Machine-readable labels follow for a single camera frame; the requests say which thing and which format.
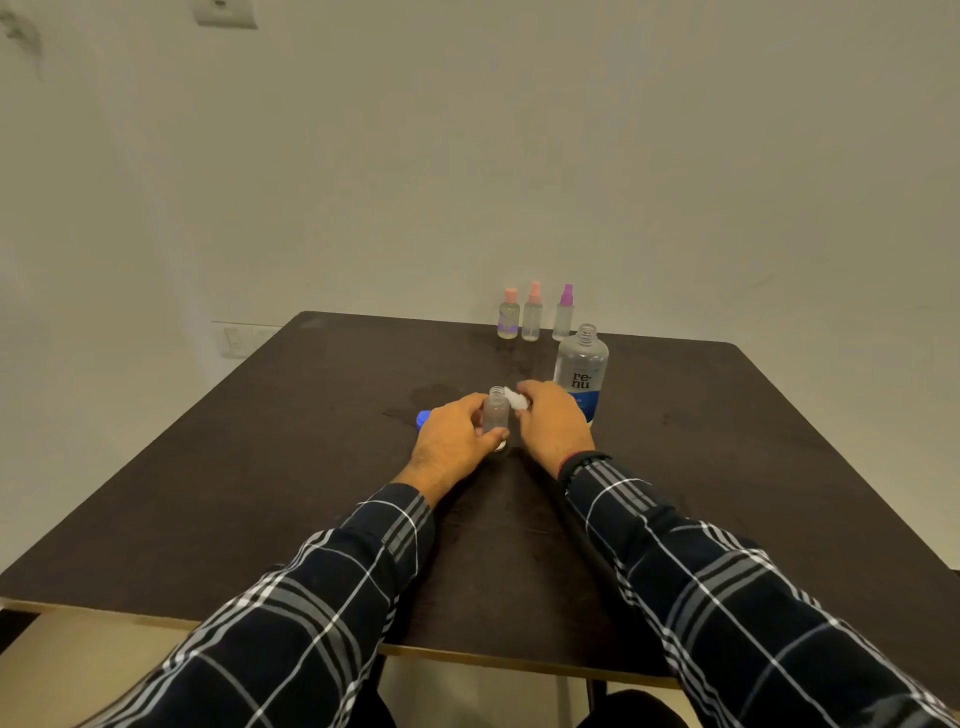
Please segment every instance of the checkered sleeve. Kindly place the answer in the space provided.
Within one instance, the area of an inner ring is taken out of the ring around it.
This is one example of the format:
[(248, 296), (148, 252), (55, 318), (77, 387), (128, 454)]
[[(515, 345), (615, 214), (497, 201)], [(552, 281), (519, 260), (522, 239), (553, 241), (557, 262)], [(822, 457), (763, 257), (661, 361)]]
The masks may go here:
[(433, 528), (418, 491), (384, 486), (85, 725), (346, 725)]
[(601, 453), (561, 482), (705, 726), (956, 726), (755, 544), (682, 517)]

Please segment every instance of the dark wooden table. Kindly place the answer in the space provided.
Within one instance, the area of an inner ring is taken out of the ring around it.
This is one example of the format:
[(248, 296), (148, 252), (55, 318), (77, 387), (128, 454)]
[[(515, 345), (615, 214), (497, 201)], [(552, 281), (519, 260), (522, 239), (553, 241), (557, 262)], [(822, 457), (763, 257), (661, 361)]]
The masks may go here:
[[(781, 569), (954, 707), (960, 579), (735, 346), (604, 335), (597, 446)], [(195, 622), (404, 465), (417, 412), (557, 345), (493, 326), (304, 312), (0, 576), (9, 604)], [(656, 683), (516, 435), (442, 504), (393, 652)]]

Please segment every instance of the bottle neck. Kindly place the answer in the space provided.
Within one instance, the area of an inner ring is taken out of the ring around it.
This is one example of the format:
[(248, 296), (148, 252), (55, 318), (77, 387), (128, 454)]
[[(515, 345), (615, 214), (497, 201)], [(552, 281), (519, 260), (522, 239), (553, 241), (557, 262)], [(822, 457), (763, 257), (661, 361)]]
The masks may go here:
[(577, 329), (577, 341), (581, 346), (591, 347), (597, 338), (597, 327), (593, 324), (580, 324)]

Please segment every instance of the clear plastic bottle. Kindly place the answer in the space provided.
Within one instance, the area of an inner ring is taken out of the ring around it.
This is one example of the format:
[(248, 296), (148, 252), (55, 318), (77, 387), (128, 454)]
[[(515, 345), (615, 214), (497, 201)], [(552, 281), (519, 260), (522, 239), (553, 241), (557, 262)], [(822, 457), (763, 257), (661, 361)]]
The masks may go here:
[(553, 317), (553, 338), (563, 341), (570, 335), (573, 324), (573, 283), (564, 284), (564, 294), (557, 305), (557, 315)]
[(501, 339), (516, 339), (519, 324), (520, 304), (516, 302), (516, 289), (508, 288), (503, 292), (500, 316), (496, 321), (496, 335)]
[[(483, 403), (483, 431), (490, 432), (497, 427), (510, 425), (510, 402), (503, 391), (503, 387), (491, 387), (487, 401)], [(500, 443), (494, 452), (500, 452), (506, 447), (507, 441)]]
[(540, 284), (534, 281), (530, 286), (530, 296), (523, 305), (523, 328), (520, 336), (524, 341), (537, 341), (540, 338), (540, 318), (543, 315), (543, 304), (540, 302)]
[(588, 425), (593, 425), (609, 359), (610, 350), (597, 338), (593, 324), (580, 324), (576, 334), (567, 336), (557, 351), (553, 380), (573, 395)]

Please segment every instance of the plaid shirt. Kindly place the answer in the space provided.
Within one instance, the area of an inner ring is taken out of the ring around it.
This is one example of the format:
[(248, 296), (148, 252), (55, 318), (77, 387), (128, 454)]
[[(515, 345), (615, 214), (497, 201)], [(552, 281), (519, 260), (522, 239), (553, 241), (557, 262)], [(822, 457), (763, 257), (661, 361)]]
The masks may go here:
[[(756, 546), (683, 518), (601, 453), (561, 482), (705, 726), (958, 725)], [(392, 483), (194, 630), (88, 726), (343, 726), (433, 543)]]

